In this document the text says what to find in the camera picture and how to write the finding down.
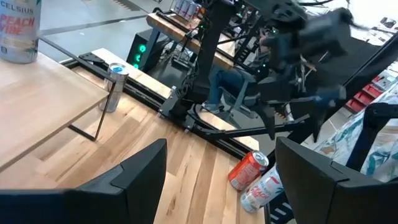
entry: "desk surface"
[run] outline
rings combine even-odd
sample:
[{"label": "desk surface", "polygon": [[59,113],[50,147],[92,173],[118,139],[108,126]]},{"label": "desk surface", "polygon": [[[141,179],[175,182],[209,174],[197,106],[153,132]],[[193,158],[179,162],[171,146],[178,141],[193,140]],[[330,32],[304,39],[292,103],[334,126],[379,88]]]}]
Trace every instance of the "desk surface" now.
[{"label": "desk surface", "polygon": [[108,95],[43,54],[27,65],[0,60],[0,68],[0,170]]},{"label": "desk surface", "polygon": [[[104,49],[95,53],[105,60],[117,59]],[[145,80],[140,71],[129,69],[130,76]],[[98,85],[103,83],[82,68],[75,71]],[[76,121],[76,125],[92,133],[100,116],[101,111],[94,108]],[[158,138],[167,139],[168,156],[155,224],[264,224],[263,209],[256,214],[245,212],[239,203],[239,194],[227,181],[227,174],[238,163],[237,159],[158,118],[155,111],[125,94],[118,109],[106,115],[97,142],[64,129],[0,172],[0,188],[77,187]]]},{"label": "desk surface", "polygon": [[[197,26],[197,24],[199,23],[198,19],[193,20],[190,23],[182,22],[181,20],[177,19],[178,16],[175,14],[169,15],[169,17],[171,17],[171,18],[175,17],[174,18],[175,21],[179,22],[181,25],[185,26],[188,29],[195,28]],[[185,35],[184,31],[178,29],[173,24],[160,18],[159,16],[156,15],[156,13],[148,14],[147,22],[148,22],[148,25],[150,25],[151,27],[155,27],[155,28],[159,29],[165,35],[172,35],[174,37],[174,39],[177,39],[178,41],[184,39],[184,35]],[[228,39],[228,37],[225,36],[224,34],[220,35],[220,41],[227,40],[227,39]],[[198,52],[200,49],[200,42],[197,40],[192,40],[187,44],[187,48],[192,49],[195,52]],[[220,44],[218,46],[218,48],[223,50],[227,54],[230,54],[231,56],[235,55],[235,42],[234,41],[227,42],[225,44]],[[232,69],[234,66],[234,63],[230,59],[224,57],[223,55],[221,55],[217,52],[215,53],[214,62],[217,65],[223,67],[224,69]]]}]

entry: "orange soda can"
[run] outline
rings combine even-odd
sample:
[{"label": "orange soda can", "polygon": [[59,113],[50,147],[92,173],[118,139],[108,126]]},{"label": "orange soda can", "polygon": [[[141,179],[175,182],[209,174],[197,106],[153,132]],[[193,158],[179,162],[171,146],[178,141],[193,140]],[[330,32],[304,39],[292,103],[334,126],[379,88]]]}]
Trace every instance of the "orange soda can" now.
[{"label": "orange soda can", "polygon": [[236,190],[243,190],[265,171],[268,158],[260,151],[249,152],[228,174],[228,180]]}]

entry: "aluminum can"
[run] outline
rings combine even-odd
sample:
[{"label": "aluminum can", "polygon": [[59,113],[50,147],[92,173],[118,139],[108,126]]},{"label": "aluminum can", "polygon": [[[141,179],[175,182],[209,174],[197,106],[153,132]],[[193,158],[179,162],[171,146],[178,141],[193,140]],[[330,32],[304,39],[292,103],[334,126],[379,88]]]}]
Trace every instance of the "aluminum can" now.
[{"label": "aluminum can", "polygon": [[199,10],[198,8],[199,8],[198,4],[191,2],[191,5],[189,6],[188,11],[185,14],[184,18],[190,21],[195,16],[195,13]]},{"label": "aluminum can", "polygon": [[41,0],[0,1],[0,58],[31,63],[39,46]]},{"label": "aluminum can", "polygon": [[[109,97],[109,103],[106,112],[114,112],[118,107],[120,96],[122,95],[123,87],[129,76],[129,72],[124,65],[121,65],[119,63],[111,63],[108,67],[108,75],[116,80],[116,84],[114,86],[112,95]],[[106,91],[111,91],[111,88],[112,88],[112,82],[105,79],[104,89]],[[106,100],[102,101],[99,104],[99,108],[101,110],[104,110],[105,104]]]},{"label": "aluminum can", "polygon": [[181,9],[178,12],[178,14],[185,18],[186,13],[188,12],[189,7],[191,6],[191,0],[184,0],[184,2],[181,5]]},{"label": "aluminum can", "polygon": [[284,191],[276,166],[241,195],[241,205],[249,213],[258,211]]},{"label": "aluminum can", "polygon": [[243,190],[265,171],[268,158],[260,151],[249,152],[228,174],[228,180],[236,190]]},{"label": "aluminum can", "polygon": [[177,0],[177,2],[174,5],[173,12],[178,14],[180,12],[181,6],[184,2],[185,2],[185,0]]}]

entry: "silver can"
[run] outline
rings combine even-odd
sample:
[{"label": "silver can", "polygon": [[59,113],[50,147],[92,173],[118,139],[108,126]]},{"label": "silver can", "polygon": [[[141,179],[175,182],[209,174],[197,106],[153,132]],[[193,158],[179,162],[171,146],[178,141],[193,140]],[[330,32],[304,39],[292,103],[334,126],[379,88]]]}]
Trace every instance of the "silver can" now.
[{"label": "silver can", "polygon": [[39,46],[40,0],[0,2],[0,58],[14,63],[31,63]]},{"label": "silver can", "polygon": [[[129,76],[129,72],[127,71],[127,68],[124,65],[121,65],[119,63],[111,63],[108,67],[108,75],[116,80],[113,93],[109,98],[108,107],[106,109],[106,112],[111,113],[116,111],[116,108],[118,107],[120,96],[122,95],[123,87],[124,84],[126,83],[127,77]],[[112,88],[112,82],[105,79],[104,89],[106,91],[111,91],[111,88]],[[104,110],[105,104],[106,100],[104,100],[99,104],[99,108],[101,110]]]},{"label": "silver can", "polygon": [[181,6],[184,2],[185,2],[185,0],[177,0],[177,2],[174,5],[173,12],[178,14],[180,12]]},{"label": "silver can", "polygon": [[178,12],[178,14],[181,17],[185,17],[186,13],[188,12],[189,7],[191,6],[191,0],[184,0],[184,2],[182,3],[181,9]]},{"label": "silver can", "polygon": [[195,13],[198,11],[198,5],[194,2],[191,2],[191,5],[188,8],[187,13],[185,14],[184,18],[188,21],[190,21],[194,16]]},{"label": "silver can", "polygon": [[241,195],[245,211],[254,213],[284,191],[276,166],[271,168],[255,184]]}]

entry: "computer tower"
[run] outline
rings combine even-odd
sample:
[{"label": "computer tower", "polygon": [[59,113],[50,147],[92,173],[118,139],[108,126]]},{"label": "computer tower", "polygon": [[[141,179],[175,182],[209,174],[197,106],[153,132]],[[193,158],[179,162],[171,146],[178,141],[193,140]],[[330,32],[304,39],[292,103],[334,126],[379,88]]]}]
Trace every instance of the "computer tower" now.
[{"label": "computer tower", "polygon": [[157,38],[157,42],[151,48],[148,60],[143,63],[141,62],[142,55],[149,50],[147,43],[149,41],[150,35],[152,34],[153,29],[148,29],[139,33],[136,33],[134,40],[132,41],[132,45],[130,48],[129,55],[127,56],[126,62],[130,65],[138,68],[143,72],[148,72],[150,69],[154,68],[162,55],[163,49],[167,44],[167,36],[164,34],[159,34]]}]

